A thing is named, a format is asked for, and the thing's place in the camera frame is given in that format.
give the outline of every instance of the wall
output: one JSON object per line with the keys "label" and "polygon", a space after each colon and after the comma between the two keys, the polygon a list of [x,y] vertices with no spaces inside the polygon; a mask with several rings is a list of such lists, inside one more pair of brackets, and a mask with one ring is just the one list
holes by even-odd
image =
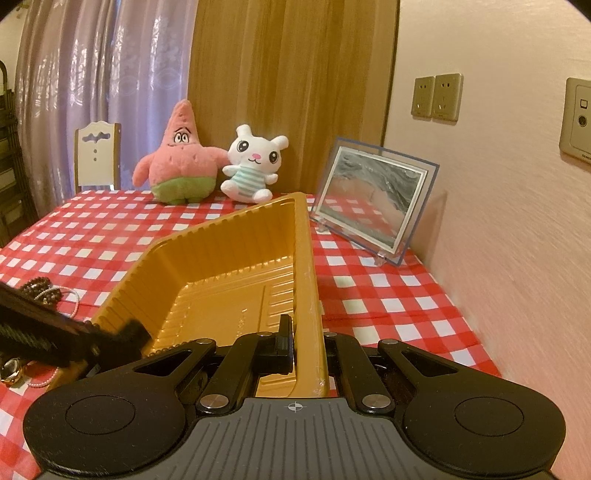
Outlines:
{"label": "wall", "polygon": [[[465,75],[456,125],[410,115],[414,78]],[[564,85],[591,78],[566,0],[401,0],[385,145],[441,164],[414,243],[504,375],[567,420],[555,464],[591,478],[591,168],[560,154]]]}
{"label": "wall", "polygon": [[27,10],[12,11],[0,22],[0,60],[8,71],[8,88],[14,88],[17,73],[18,46],[21,42],[22,28]]}

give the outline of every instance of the white chair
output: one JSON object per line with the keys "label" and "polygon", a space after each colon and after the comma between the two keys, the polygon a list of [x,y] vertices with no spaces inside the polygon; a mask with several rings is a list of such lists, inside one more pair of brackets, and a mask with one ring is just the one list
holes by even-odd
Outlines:
{"label": "white chair", "polygon": [[119,152],[121,125],[94,122],[74,133],[74,187],[108,185],[121,188]]}

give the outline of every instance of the wall outlet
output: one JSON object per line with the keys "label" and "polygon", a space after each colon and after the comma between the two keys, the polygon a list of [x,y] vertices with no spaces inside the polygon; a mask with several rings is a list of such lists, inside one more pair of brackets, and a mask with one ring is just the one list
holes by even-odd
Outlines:
{"label": "wall outlet", "polygon": [[566,80],[560,149],[591,163],[591,80]]}
{"label": "wall outlet", "polygon": [[463,83],[464,75],[461,73],[448,73],[435,77],[433,108],[431,109],[433,118],[457,122],[460,114]]}
{"label": "wall outlet", "polygon": [[414,80],[412,116],[431,118],[431,104],[433,103],[433,87],[435,77],[421,77]]}

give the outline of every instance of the table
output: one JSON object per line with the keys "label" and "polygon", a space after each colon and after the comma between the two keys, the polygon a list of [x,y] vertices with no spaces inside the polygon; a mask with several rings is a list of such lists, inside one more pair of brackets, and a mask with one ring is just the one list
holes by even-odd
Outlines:
{"label": "table", "polygon": [[[309,205],[313,198],[308,198]],[[75,289],[77,319],[92,317],[135,260],[155,239],[231,213],[226,197],[163,206],[148,192],[84,192],[51,212],[0,251],[0,280],[19,287],[39,276]],[[499,375],[458,309],[410,251],[398,268],[377,266],[366,251],[311,224],[325,331],[375,346],[396,338],[463,365]],[[59,305],[71,311],[73,296]],[[41,369],[40,381],[51,374]],[[22,420],[40,388],[0,385],[0,479],[30,480],[37,465]]]}

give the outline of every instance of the striped shirt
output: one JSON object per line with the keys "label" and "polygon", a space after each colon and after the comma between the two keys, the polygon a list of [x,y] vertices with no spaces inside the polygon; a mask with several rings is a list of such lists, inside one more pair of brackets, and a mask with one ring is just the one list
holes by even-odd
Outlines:
{"label": "striped shirt", "polygon": [[238,191],[240,195],[245,197],[252,197],[257,191],[267,188],[265,184],[265,174],[254,168],[240,165],[236,174],[232,177],[238,184]]}

